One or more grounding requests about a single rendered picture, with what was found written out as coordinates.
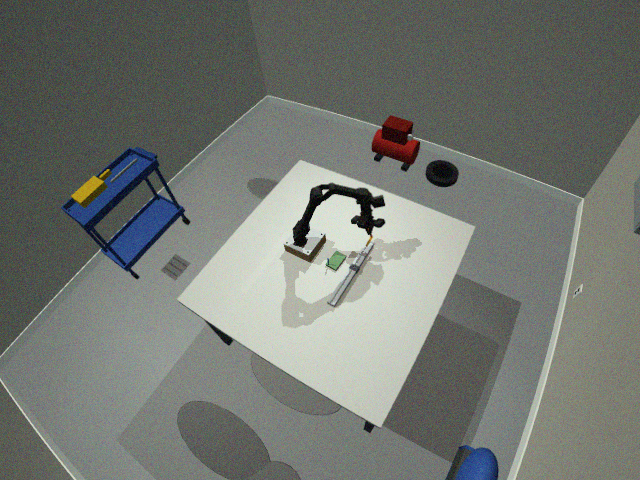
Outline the grey slotted metal rail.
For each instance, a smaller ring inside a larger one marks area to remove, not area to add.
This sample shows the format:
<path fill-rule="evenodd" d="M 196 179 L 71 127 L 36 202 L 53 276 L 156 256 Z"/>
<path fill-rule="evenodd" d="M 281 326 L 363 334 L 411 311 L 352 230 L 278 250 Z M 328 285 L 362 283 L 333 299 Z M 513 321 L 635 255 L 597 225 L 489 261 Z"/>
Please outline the grey slotted metal rail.
<path fill-rule="evenodd" d="M 344 292 L 348 288 L 349 284 L 353 280 L 354 276 L 359 272 L 361 265 L 365 261 L 366 257 L 370 253 L 370 251 L 373 248 L 373 246 L 375 245 L 375 242 L 373 242 L 373 241 L 371 241 L 370 244 L 368 245 L 367 244 L 368 240 L 366 241 L 366 243 L 362 247 L 361 251 L 359 252 L 357 257 L 355 258 L 355 260 L 353 261 L 353 263 L 349 267 L 348 271 L 346 272 L 346 274 L 344 275 L 344 277 L 340 281 L 339 285 L 337 286 L 337 288 L 335 289 L 335 291 L 333 292 L 333 294 L 329 298 L 327 303 L 332 305 L 333 307 L 335 307 L 337 302 L 341 299 L 341 297 L 343 296 Z M 366 244 L 368 246 L 365 246 Z"/>

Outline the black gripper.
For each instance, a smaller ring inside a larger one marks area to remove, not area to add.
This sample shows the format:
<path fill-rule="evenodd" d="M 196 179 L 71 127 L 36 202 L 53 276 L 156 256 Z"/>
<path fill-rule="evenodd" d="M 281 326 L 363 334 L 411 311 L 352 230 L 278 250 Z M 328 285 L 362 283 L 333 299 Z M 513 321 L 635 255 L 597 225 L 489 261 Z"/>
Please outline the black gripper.
<path fill-rule="evenodd" d="M 370 226 L 365 228 L 365 230 L 366 230 L 366 232 L 368 233 L 368 235 L 371 235 L 371 234 L 372 234 L 372 231 L 373 231 L 374 226 L 375 226 L 375 227 L 378 227 L 378 228 L 381 228 L 381 227 L 384 225 L 384 223 L 385 223 L 385 220 L 384 220 L 384 219 L 382 219 L 382 218 L 378 218 L 377 220 L 376 220 L 376 219 L 373 219 L 373 218 L 374 218 L 374 216 L 373 216 L 372 212 L 373 212 L 373 209 L 371 209 L 370 211 L 367 211 L 367 212 L 363 212 L 363 211 L 361 211 L 361 213 L 360 213 L 360 215 L 361 215 L 361 214 L 363 214 L 364 216 L 368 215 L 368 216 L 370 217 L 370 219 L 371 219 L 371 224 L 370 224 Z M 355 216 L 351 219 L 351 223 L 352 223 L 352 224 L 356 224 L 356 222 L 358 221 L 358 219 L 359 219 L 360 217 L 361 217 L 361 216 L 355 215 Z M 369 231 L 368 231 L 368 228 L 369 228 Z"/>

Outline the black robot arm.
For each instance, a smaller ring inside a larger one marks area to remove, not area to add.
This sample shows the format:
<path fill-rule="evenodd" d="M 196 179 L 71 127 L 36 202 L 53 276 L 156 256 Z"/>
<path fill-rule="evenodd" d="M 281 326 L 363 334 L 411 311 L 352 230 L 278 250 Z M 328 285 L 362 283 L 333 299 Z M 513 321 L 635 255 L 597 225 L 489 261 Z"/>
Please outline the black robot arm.
<path fill-rule="evenodd" d="M 322 190 L 329 189 L 324 195 Z M 360 204 L 361 211 L 367 212 L 374 208 L 385 206 L 383 195 L 373 196 L 369 189 L 365 187 L 352 188 L 348 186 L 343 186 L 339 184 L 335 184 L 333 182 L 329 184 L 320 184 L 316 187 L 312 187 L 310 191 L 310 199 L 309 203 L 306 207 L 306 210 L 302 216 L 302 219 L 296 223 L 296 226 L 293 228 L 293 245 L 304 247 L 307 243 L 306 235 L 310 231 L 309 222 L 312 218 L 312 215 L 318 205 L 322 203 L 322 201 L 327 200 L 331 195 L 338 194 L 347 197 L 355 198 L 357 204 Z M 371 219 L 368 215 L 364 216 L 361 214 L 361 217 L 356 222 L 359 228 L 365 229 L 369 227 L 371 224 Z"/>

